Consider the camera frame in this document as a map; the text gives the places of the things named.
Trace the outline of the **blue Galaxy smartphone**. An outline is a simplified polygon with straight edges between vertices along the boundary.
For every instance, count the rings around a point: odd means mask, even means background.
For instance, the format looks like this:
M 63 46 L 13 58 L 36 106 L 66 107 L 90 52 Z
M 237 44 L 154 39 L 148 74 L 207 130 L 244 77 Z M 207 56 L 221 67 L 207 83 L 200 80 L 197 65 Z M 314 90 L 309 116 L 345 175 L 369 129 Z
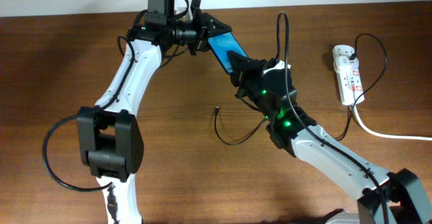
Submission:
M 247 56 L 244 49 L 231 32 L 209 38 L 208 43 L 213 54 L 227 74 L 233 73 L 232 64 L 228 56 L 230 51 L 237 52 L 244 57 Z

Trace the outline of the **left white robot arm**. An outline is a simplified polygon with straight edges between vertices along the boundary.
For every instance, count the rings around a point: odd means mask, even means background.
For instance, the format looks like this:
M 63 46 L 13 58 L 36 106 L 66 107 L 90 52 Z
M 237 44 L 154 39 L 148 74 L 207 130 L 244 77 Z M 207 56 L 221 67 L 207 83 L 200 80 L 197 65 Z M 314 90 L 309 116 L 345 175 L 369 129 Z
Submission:
M 210 49 L 209 40 L 231 27 L 200 10 L 200 0 L 174 11 L 175 0 L 148 0 L 124 40 L 122 63 L 94 107 L 82 107 L 76 120 L 82 163 L 96 177 L 109 223 L 142 223 L 135 179 L 144 143 L 137 122 L 140 102 L 153 74 L 173 45 L 191 55 Z

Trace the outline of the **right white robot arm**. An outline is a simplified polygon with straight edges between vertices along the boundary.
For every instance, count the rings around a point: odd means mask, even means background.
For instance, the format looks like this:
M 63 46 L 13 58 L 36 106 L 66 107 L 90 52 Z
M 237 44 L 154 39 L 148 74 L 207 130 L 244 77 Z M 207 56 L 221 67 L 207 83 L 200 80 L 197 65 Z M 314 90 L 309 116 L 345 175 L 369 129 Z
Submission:
M 283 61 L 254 60 L 230 51 L 231 81 L 268 120 L 267 131 L 279 149 L 299 158 L 343 189 L 358 212 L 339 213 L 338 223 L 430 223 L 431 201 L 411 171 L 397 173 L 374 165 L 333 139 L 296 105 L 290 71 Z

